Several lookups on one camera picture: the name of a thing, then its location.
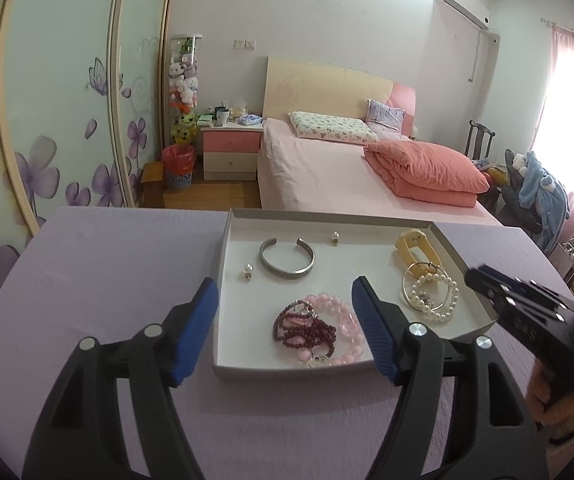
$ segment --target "purple tablecloth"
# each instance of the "purple tablecloth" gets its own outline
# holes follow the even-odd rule
[[[44,400],[74,345],[131,338],[216,275],[227,215],[220,212],[62,208],[22,254],[0,291],[0,455],[17,473]],[[441,224],[464,261],[483,262],[561,293],[566,286],[520,230]],[[533,357],[500,327],[489,335],[525,388]],[[426,468],[438,466],[452,382],[445,381]],[[147,467],[129,389],[119,384],[129,458]],[[173,391],[207,479],[363,479],[398,389],[375,370],[324,380],[228,382],[211,341],[195,374]]]

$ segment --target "wooden floor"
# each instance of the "wooden floor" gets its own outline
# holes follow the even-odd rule
[[[202,165],[193,171],[193,182],[185,189],[165,189],[164,206],[167,209],[197,209],[202,211],[229,211],[232,207],[260,209],[258,181],[205,182]]]

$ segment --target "human hand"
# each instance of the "human hand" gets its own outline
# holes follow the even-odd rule
[[[550,438],[560,440],[574,433],[574,392],[545,410],[551,396],[547,375],[547,369],[536,359],[525,400],[532,418],[550,428]]]

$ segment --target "white wall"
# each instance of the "white wall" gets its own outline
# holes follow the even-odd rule
[[[420,137],[459,149],[486,56],[483,41],[468,83],[477,31],[434,0],[172,0],[170,33],[183,32],[204,35],[200,110],[241,97],[261,113],[268,56],[330,63],[416,88]],[[256,50],[233,50],[236,39]]]
[[[545,18],[574,30],[572,0],[499,0],[492,9],[500,33],[496,70],[481,123],[496,131],[492,160],[504,160],[504,150],[526,152],[535,133],[551,64],[551,28]]]

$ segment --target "air conditioner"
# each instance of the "air conditioner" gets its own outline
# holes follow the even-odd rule
[[[478,0],[441,0],[471,20],[478,28],[487,31],[491,18],[489,11]]]

